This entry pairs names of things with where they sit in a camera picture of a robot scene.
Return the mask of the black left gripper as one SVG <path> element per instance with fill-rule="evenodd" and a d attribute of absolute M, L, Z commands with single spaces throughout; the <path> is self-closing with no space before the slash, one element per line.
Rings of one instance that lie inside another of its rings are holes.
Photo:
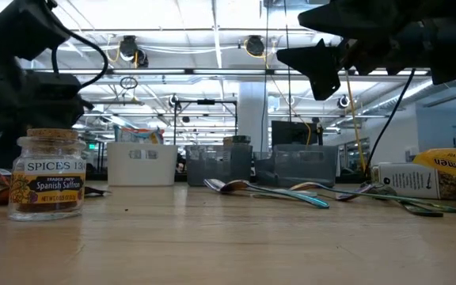
<path fill-rule="evenodd" d="M 27 73 L 14 79 L 0 75 L 0 169 L 12 169 L 20 156 L 17 140 L 25 136 L 20 130 L 68 129 L 86 109 L 93 109 L 80 89 L 71 74 Z"/>

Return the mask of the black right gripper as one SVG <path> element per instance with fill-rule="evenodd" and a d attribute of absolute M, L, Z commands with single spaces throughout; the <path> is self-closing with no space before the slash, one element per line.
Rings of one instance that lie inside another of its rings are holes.
<path fill-rule="evenodd" d="M 331 0 L 298 15 L 305 28 L 356 38 L 346 67 L 367 75 L 377 68 L 395 75 L 406 68 L 428 68 L 435 85 L 456 79 L 456 19 L 422 19 L 400 29 L 393 25 L 394 0 Z M 327 46 L 277 51 L 277 59 L 305 75 L 315 100 L 327 100 L 339 88 L 345 67 L 346 40 Z"/>

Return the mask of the green spice jar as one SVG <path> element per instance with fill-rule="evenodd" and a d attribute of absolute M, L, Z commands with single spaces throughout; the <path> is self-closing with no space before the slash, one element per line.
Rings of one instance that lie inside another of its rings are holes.
<path fill-rule="evenodd" d="M 234 159 L 240 168 L 239 172 L 249 177 L 251 175 L 253 146 L 251 138 L 247 135 L 235 135 L 233 137 Z"/>

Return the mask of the iridescent spoon green handle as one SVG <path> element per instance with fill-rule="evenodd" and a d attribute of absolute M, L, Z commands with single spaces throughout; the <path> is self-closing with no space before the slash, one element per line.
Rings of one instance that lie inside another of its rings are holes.
<path fill-rule="evenodd" d="M 312 189 L 315 189 L 319 195 L 329 196 L 332 199 L 337 200 L 336 199 L 337 190 L 335 188 L 330 188 L 330 187 L 327 187 L 323 184 L 319 184 L 316 182 L 305 182 L 305 183 L 297 184 L 290 188 L 291 191 L 295 191 L 295 192 L 305 192 L 305 191 L 310 191 Z M 371 195 L 371 194 L 366 194 L 365 197 L 374 199 L 373 195 Z M 435 209 L 438 208 L 440 210 L 443 210 L 443 214 L 444 213 L 456 214 L 456 207 L 451 207 L 451 206 L 447 206 L 447 205 L 443 205 L 443 204 L 439 204 L 439 203 L 433 203 L 433 202 L 429 202 L 429 201 L 422 200 L 422 199 L 399 196 L 398 194 L 397 194 L 397 196 L 381 196 L 381 198 L 383 198 L 382 201 L 394 201 L 394 202 L 395 202 L 395 200 L 406 200 L 406 199 L 418 200 L 419 202 L 425 202 L 425 203 L 431 204 L 432 206 L 434 206 Z"/>
<path fill-rule="evenodd" d="M 304 195 L 304 194 L 297 193 L 297 192 L 291 192 L 288 190 L 262 188 L 262 187 L 250 184 L 246 180 L 234 180 L 234 181 L 228 182 L 224 186 L 222 186 L 219 191 L 221 193 L 228 193 L 228 192 L 234 192 L 237 190 L 248 190 L 248 191 L 260 192 L 260 193 L 264 193 L 264 194 L 275 194 L 275 195 L 291 197 L 291 198 L 294 198 L 297 200 L 301 200 L 303 202 L 307 202 L 320 209 L 329 209 L 329 204 L 327 202 L 325 202 L 321 199 L 318 199 L 316 197 Z"/>

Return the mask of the orange ramen noodle packet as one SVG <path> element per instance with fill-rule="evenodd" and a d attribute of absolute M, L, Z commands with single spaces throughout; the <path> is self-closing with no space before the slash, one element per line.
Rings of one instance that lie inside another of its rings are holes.
<path fill-rule="evenodd" d="M 146 144 L 163 144 L 164 131 L 160 128 L 148 129 L 139 128 L 131 131 L 131 141 L 134 143 L 146 143 Z"/>

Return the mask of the small cork-lid saffron jar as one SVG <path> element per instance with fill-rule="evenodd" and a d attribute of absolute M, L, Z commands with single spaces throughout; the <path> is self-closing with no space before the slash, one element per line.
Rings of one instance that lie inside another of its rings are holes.
<path fill-rule="evenodd" d="M 71 129 L 34 128 L 17 140 L 8 217 L 43 221 L 78 216 L 86 186 L 86 143 Z"/>

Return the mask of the black monitor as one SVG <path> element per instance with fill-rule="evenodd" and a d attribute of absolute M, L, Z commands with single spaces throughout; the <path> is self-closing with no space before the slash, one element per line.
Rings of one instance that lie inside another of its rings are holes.
<path fill-rule="evenodd" d="M 283 144 L 313 145 L 318 143 L 317 125 L 273 120 L 272 146 Z"/>

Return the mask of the grey overhead crossbeam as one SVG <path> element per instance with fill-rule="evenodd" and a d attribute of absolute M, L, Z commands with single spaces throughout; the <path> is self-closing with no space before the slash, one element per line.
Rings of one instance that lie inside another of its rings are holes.
<path fill-rule="evenodd" d="M 97 75 L 101 70 L 98 69 L 60 69 L 60 73 L 74 75 Z M 105 75 L 125 74 L 125 75 L 287 75 L 287 69 L 108 69 Z M 410 75 L 411 70 L 403 70 L 394 76 Z M 429 70 L 418 70 L 415 75 L 431 75 Z M 377 69 L 371 71 L 368 76 L 390 76 L 386 70 Z"/>

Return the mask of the translucent grey plastic bin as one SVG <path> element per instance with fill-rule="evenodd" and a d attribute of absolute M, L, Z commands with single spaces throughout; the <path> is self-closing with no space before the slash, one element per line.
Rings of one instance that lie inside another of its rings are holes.
<path fill-rule="evenodd" d="M 318 145 L 276 145 L 270 152 L 255 152 L 256 181 L 289 188 L 304 182 L 329 187 L 335 184 L 338 148 Z"/>
<path fill-rule="evenodd" d="M 204 186 L 205 179 L 217 179 L 222 182 L 246 180 L 251 177 L 239 172 L 240 168 L 234 159 L 234 147 L 231 150 L 231 159 L 222 158 L 221 145 L 186 146 L 187 183 L 190 186 Z"/>

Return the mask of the white plastic bin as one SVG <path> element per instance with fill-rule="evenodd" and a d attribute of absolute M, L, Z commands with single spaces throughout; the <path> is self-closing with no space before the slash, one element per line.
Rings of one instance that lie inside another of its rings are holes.
<path fill-rule="evenodd" d="M 109 142 L 108 185 L 123 187 L 174 184 L 178 147 L 138 142 Z"/>

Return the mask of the plain dark silver spoon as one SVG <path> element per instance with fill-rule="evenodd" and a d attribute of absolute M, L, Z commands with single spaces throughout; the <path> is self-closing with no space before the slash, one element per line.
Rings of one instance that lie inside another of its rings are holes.
<path fill-rule="evenodd" d="M 390 186 L 385 184 L 369 184 L 369 189 L 366 190 L 366 193 L 373 195 L 373 197 L 377 200 L 383 200 L 381 196 L 397 196 L 397 192 L 392 189 Z M 422 217 L 429 217 L 429 218 L 442 218 L 443 217 L 443 210 L 435 209 L 434 206 L 425 202 L 419 202 L 417 199 L 410 200 L 410 199 L 399 199 L 395 200 L 395 202 L 399 203 L 408 213 L 422 216 Z"/>

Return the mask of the large purple-lid spice jar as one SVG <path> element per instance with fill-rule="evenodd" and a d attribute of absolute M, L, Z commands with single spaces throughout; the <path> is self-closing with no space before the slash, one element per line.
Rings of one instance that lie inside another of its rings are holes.
<path fill-rule="evenodd" d="M 371 175 L 399 196 L 456 200 L 456 177 L 433 168 L 413 163 L 381 163 L 371 168 Z"/>

